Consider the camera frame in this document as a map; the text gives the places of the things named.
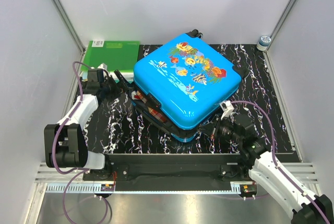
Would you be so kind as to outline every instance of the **black and white patterned surface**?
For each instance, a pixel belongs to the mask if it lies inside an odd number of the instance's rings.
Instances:
[[[230,100],[247,100],[257,103],[268,114],[275,129],[277,152],[291,153],[278,100],[269,77],[262,52],[255,45],[211,45],[236,66],[246,66],[250,74],[242,88]],[[159,45],[142,46],[143,56]],[[250,105],[239,104],[236,113],[245,113],[254,121],[256,131],[267,143],[271,142],[270,128],[265,117]],[[105,154],[225,154],[238,152],[230,140],[214,140],[199,134],[190,143],[183,144],[155,128],[137,113],[128,96],[123,94],[115,101],[104,101],[88,120],[84,128],[88,149]]]

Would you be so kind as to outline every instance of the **suitcase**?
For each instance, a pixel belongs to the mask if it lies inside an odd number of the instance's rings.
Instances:
[[[196,29],[184,33],[134,66],[130,97],[135,109],[184,143],[237,91],[246,74],[201,38]]]

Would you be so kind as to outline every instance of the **cable clip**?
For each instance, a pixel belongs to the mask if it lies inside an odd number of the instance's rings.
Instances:
[[[232,114],[232,112],[234,110],[234,107],[232,106],[232,104],[229,100],[224,100],[219,105],[223,110],[223,115],[221,116],[221,120],[224,117],[229,117]]]

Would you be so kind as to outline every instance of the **metal floor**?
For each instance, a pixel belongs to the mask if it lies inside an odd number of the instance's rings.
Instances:
[[[88,200],[78,204],[86,197]],[[290,221],[270,196],[243,201],[239,196],[221,195],[126,195],[108,198],[112,207],[103,223],[111,224],[289,224]],[[68,194],[66,205],[75,223],[96,224],[104,215],[103,202],[89,194]],[[38,224],[69,223],[63,214],[62,194],[46,193]]]

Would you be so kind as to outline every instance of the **white enclosure wall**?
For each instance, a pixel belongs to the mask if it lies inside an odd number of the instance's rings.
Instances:
[[[334,2],[298,0],[269,50],[303,158],[334,198]]]
[[[61,0],[82,42],[162,44],[197,28],[208,43],[256,43],[289,0]]]
[[[43,129],[62,115],[79,50],[51,0],[0,0],[1,223],[21,223]]]

